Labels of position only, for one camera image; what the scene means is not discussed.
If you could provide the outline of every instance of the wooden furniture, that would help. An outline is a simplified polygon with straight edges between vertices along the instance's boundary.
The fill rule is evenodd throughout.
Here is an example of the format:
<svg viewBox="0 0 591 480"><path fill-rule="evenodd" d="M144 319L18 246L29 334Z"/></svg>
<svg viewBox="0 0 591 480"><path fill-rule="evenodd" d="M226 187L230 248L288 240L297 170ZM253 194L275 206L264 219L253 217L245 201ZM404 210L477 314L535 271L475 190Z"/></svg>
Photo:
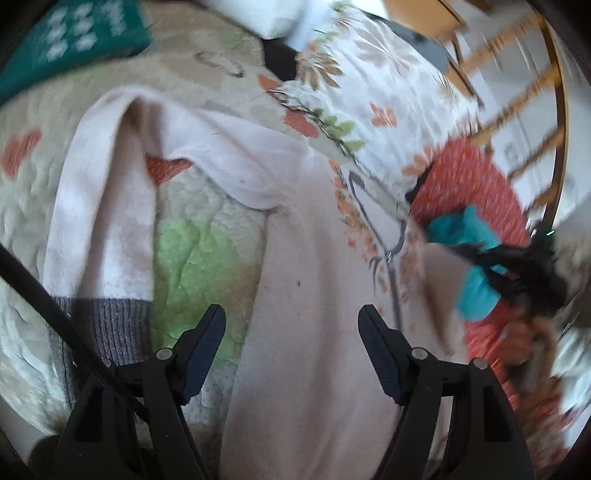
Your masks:
<svg viewBox="0 0 591 480"><path fill-rule="evenodd" d="M390 19L442 43L466 26L446 0L384 0L384 5Z"/></svg>
<svg viewBox="0 0 591 480"><path fill-rule="evenodd" d="M556 42L547 21L538 13L533 13L517 24L501 31L495 38L488 40L484 45L477 48L468 58L459 58L455 69L459 79L467 82L464 91L473 92L468 80L470 73L492 60L501 50L516 42L518 38L535 30L541 31L543 36L549 58L548 67L538 75L522 94L513 98L509 105L502 108L494 119L486 125L482 125L477 132L472 134L471 140L477 147L490 145L494 134L519 114L542 91L546 89L554 90L556 128L545 136L539 147L524 159L520 166L508 174L510 180L518 179L529 168L536 165L547 152L556 149L553 177L551 180L549 179L548 187L530 203L525 211L526 213L532 213L545 207L542 222L546 228L551 229L558 210L558 202L560 201L566 174L569 130L563 69Z"/></svg>

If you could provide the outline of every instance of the white pillow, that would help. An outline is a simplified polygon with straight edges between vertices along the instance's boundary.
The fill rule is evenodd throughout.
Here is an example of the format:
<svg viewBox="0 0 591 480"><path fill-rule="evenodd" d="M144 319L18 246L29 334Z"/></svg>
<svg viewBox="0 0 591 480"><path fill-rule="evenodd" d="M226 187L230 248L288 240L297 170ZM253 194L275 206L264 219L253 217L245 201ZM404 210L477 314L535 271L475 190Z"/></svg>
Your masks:
<svg viewBox="0 0 591 480"><path fill-rule="evenodd" d="M296 80L270 93L301 110L396 198L477 110L387 25L337 4L297 56Z"/></svg>
<svg viewBox="0 0 591 480"><path fill-rule="evenodd" d="M266 40L287 35L303 13L305 0L201 0Z"/></svg>

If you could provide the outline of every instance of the black cable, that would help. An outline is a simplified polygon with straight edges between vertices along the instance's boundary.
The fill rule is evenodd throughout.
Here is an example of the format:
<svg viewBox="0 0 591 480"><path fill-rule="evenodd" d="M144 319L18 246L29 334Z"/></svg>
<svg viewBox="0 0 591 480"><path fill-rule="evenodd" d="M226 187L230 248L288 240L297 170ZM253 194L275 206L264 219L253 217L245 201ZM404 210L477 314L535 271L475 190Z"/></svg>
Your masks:
<svg viewBox="0 0 591 480"><path fill-rule="evenodd" d="M0 244L0 277L24 298L76 354L82 364L138 417L148 422L148 410L109 372L100 358L86 345L74 324L61 311L43 286Z"/></svg>

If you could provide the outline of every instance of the orange heart pattern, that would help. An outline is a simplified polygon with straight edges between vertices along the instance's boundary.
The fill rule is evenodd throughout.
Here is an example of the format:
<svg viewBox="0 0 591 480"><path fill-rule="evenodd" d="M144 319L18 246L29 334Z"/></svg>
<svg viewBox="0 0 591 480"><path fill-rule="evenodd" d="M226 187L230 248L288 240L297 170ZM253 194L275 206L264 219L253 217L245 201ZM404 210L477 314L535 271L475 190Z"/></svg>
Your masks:
<svg viewBox="0 0 591 480"><path fill-rule="evenodd" d="M285 112L283 123L288 127L293 128L304 137L318 138L318 129L306 120L306 117L302 112L288 109L287 112Z"/></svg>
<svg viewBox="0 0 591 480"><path fill-rule="evenodd" d="M266 92L272 90L273 88L279 87L279 84L275 80L270 79L269 77L265 77L264 75L259 74L257 78L259 85Z"/></svg>
<svg viewBox="0 0 591 480"><path fill-rule="evenodd" d="M179 173L187 170L193 163L181 158L180 160L163 160L158 157L147 157L148 174L154 184L160 187L163 183L175 178Z"/></svg>
<svg viewBox="0 0 591 480"><path fill-rule="evenodd" d="M17 176L22 161L31 154L40 139L41 129L39 128L29 130L22 137L12 136L0 158L0 167L8 177L13 179Z"/></svg>

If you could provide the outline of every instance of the wooden chair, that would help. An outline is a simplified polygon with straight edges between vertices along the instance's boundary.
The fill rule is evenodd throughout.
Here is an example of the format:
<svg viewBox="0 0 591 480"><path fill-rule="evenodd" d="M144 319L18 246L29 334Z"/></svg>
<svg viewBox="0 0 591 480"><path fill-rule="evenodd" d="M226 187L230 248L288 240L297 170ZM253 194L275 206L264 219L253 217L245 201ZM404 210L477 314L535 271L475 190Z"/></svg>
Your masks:
<svg viewBox="0 0 591 480"><path fill-rule="evenodd" d="M457 64L452 65L453 68L450 69L447 76L455 85L463 83L464 85L461 87L462 91L478 97L468 80L470 73L494 59L505 47L513 44L520 37L536 28L541 31L544 39L548 58L550 59L548 67L538 75L522 94L513 98L509 105L502 108L493 120L489 121L486 125L482 125L470 138L474 145L479 148L487 145L490 147L492 137L503 125L530 104L542 91L550 88L554 89L556 97L556 128L544 137L540 146L519 167L508 174L510 180L518 179L529 168L536 165L547 152L553 148L556 149L554 172L549 186L525 210L526 214L530 214L545 207L542 223L546 228L551 229L556 217L564 183L564 175L566 173L569 129L563 68L558 55L554 34L550 30L546 20L539 14L534 13L512 27L501 31L495 38L488 40L466 59L461 55L457 37L452 38L452 44L456 50L458 61Z"/></svg>

